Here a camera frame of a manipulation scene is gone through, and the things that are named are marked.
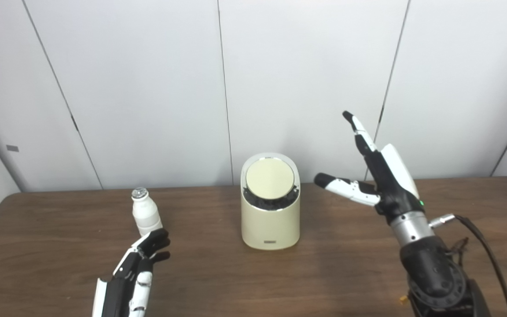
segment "black cable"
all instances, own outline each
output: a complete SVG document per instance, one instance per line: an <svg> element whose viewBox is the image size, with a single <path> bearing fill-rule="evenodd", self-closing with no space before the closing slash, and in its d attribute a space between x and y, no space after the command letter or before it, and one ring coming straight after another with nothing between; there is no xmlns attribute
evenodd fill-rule
<svg viewBox="0 0 507 317"><path fill-rule="evenodd" d="M498 262L496 261L496 257L492 250L490 249L489 244L485 240L485 237L481 233L481 231L476 227L476 225L473 224L473 222L466 217L461 217L459 215L455 215L455 218L469 229L475 237L482 243L482 246L485 247L486 253L489 255L489 259L492 263L492 266L494 267L494 271L496 272L496 277L498 277L498 281L500 283L500 286L502 287L503 296L506 299L507 304L507 285L506 281L503 279L502 271L500 270L500 266L498 265Z"/></svg>

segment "bottle cap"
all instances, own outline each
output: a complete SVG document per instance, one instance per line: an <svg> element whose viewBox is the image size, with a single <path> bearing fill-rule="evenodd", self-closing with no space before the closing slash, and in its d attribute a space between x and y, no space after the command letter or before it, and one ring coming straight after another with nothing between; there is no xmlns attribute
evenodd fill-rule
<svg viewBox="0 0 507 317"><path fill-rule="evenodd" d="M148 195L147 189L143 187L138 187L132 191L132 198L140 199Z"/></svg>

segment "white robotic hand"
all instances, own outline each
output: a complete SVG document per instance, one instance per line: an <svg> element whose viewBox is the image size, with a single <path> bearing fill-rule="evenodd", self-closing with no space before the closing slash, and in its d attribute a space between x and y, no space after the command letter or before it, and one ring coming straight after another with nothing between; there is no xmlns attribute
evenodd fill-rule
<svg viewBox="0 0 507 317"><path fill-rule="evenodd" d="M165 229L151 231L126 251L109 282L97 279L92 317L144 317L153 265L169 258L158 252L170 243Z"/></svg>
<svg viewBox="0 0 507 317"><path fill-rule="evenodd" d="M394 146L388 144L381 151L377 150L361 122L347 111L343 115L352 125L357 148L363 155L376 186L324 173L316 175L314 183L358 203L374 206L379 214L387 216L388 221L392 220L389 217L421 210L420 195L414 180Z"/></svg>

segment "black robotic finger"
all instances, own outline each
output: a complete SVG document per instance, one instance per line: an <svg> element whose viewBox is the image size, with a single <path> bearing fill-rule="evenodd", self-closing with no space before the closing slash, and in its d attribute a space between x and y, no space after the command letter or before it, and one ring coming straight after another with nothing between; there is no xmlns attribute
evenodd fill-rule
<svg viewBox="0 0 507 317"><path fill-rule="evenodd" d="M146 239L142 241L138 247L147 256L153 255L157 250L167 247L170 243L169 232L161 228L151 231Z"/></svg>
<svg viewBox="0 0 507 317"><path fill-rule="evenodd" d="M157 262L165 261L165 260L169 259L170 257L171 257L171 253L169 253L169 251L163 251L163 252L158 252L158 253L153 254L150 257L150 260L152 261L152 263L157 263Z"/></svg>

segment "black fingertip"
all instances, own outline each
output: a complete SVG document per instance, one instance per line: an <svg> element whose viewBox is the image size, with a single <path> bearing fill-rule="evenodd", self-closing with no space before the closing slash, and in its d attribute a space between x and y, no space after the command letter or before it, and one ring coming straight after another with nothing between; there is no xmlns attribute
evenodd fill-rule
<svg viewBox="0 0 507 317"><path fill-rule="evenodd" d="M318 174L316 174L316 177L314 177L314 184L316 184L322 188L326 188L326 186L328 186L328 184L330 184L331 182L333 182L335 180L336 180L336 178L333 177L332 175L318 173Z"/></svg>
<svg viewBox="0 0 507 317"><path fill-rule="evenodd" d="M344 111L342 114L346 120L352 122L353 114L351 114L349 111Z"/></svg>
<svg viewBox="0 0 507 317"><path fill-rule="evenodd" d="M352 129L355 131L357 130L356 126L353 124L353 114L351 114L350 112L348 111L344 111L343 112L343 116L346 120L348 120L349 124L352 125Z"/></svg>

